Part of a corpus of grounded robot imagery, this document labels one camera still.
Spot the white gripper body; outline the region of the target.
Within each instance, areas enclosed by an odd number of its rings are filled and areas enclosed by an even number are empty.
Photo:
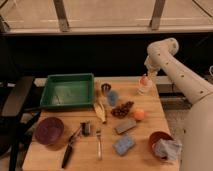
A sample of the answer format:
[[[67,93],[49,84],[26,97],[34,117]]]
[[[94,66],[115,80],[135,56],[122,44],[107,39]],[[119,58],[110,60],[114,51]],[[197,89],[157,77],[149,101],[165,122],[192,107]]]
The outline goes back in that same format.
[[[144,65],[147,68],[148,77],[151,80],[155,80],[157,77],[157,74],[160,70],[158,64],[156,62],[154,62],[150,57],[147,57],[144,62]]]

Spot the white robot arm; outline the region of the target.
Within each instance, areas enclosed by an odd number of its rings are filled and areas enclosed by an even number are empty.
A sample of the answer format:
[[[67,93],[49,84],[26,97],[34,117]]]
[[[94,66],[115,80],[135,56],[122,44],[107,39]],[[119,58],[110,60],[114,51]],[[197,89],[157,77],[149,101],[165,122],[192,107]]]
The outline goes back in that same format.
[[[168,38],[148,45],[148,73],[162,69],[185,95],[192,107],[188,113],[180,171],[213,171],[213,84],[179,62],[174,55],[178,41]]]

